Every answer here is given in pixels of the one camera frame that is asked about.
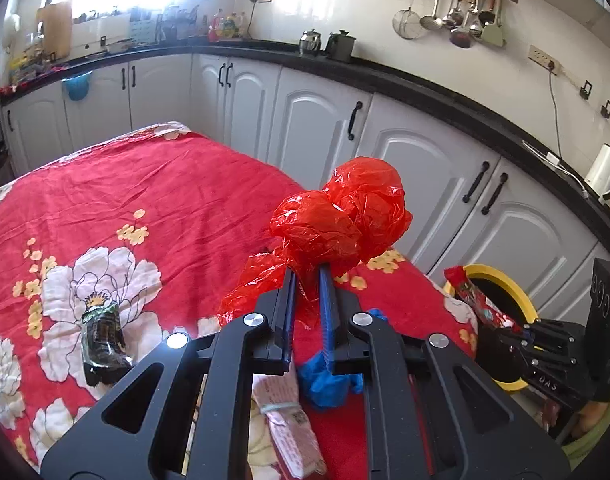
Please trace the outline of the right hand painted nails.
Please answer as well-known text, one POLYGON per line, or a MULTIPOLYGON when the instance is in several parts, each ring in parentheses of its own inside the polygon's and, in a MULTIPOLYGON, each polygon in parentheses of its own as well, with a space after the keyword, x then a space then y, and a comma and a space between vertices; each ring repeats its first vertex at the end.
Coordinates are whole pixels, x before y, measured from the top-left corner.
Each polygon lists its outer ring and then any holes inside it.
POLYGON ((581 411, 574 412, 564 405, 547 400, 537 413, 536 421, 558 442, 567 442, 590 432, 605 416, 608 407, 608 403, 590 401, 581 411))

